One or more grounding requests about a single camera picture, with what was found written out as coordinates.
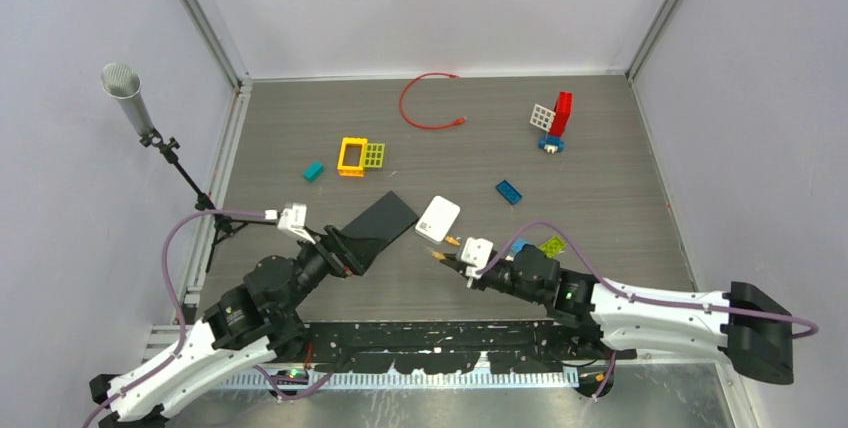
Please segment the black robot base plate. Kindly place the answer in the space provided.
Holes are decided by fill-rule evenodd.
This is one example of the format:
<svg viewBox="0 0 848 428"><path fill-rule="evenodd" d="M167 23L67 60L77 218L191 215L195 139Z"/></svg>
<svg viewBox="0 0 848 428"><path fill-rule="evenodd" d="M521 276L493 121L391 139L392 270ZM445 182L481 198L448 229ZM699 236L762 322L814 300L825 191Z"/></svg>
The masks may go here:
<svg viewBox="0 0 848 428"><path fill-rule="evenodd" d="M586 331L549 320L312 322L276 360L358 374L466 374L485 360L494 374L530 374L607 361L610 354Z"/></svg>

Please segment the black network switch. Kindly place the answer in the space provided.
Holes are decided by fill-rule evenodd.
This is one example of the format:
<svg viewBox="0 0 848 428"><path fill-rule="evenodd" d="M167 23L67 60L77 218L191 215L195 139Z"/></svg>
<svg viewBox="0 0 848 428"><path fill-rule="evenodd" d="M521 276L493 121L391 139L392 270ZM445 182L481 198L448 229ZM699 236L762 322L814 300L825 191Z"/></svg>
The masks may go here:
<svg viewBox="0 0 848 428"><path fill-rule="evenodd" d="M366 264L413 227L417 220L417 213L394 191L388 191L342 228L341 234L350 252L359 262Z"/></svg>

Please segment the white square switch box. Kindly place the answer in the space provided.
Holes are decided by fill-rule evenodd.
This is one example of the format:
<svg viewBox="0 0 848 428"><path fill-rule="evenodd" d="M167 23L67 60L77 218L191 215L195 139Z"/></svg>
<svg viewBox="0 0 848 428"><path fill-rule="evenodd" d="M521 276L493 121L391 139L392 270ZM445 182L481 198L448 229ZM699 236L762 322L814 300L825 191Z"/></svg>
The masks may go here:
<svg viewBox="0 0 848 428"><path fill-rule="evenodd" d="M415 232L434 244L440 244L459 216L459 205L442 196L434 196L415 225Z"/></svg>

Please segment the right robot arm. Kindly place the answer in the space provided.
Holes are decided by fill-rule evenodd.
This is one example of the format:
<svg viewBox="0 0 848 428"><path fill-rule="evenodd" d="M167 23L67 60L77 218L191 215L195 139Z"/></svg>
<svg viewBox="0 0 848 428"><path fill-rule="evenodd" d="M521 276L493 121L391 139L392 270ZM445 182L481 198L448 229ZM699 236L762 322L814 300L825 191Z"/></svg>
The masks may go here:
<svg viewBox="0 0 848 428"><path fill-rule="evenodd" d="M728 363L741 376L774 385L794 381L790 312L757 286L734 282L727 291L675 292L599 279L564 268L533 245L512 258L481 251L436 253L470 289L491 289L544 307L571 328L584 358L603 351L657 350Z"/></svg>

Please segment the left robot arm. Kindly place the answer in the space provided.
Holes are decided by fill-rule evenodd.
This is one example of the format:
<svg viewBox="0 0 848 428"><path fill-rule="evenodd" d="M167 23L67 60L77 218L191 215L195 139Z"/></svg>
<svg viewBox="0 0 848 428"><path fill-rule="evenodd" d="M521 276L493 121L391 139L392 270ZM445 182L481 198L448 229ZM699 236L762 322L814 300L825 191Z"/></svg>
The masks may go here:
<svg viewBox="0 0 848 428"><path fill-rule="evenodd" d="M176 342L124 375L91 380L101 427L162 427L187 404L247 368L298 360L312 346L298 306L327 277L363 275L397 239L384 228L332 225L295 257L262 259Z"/></svg>

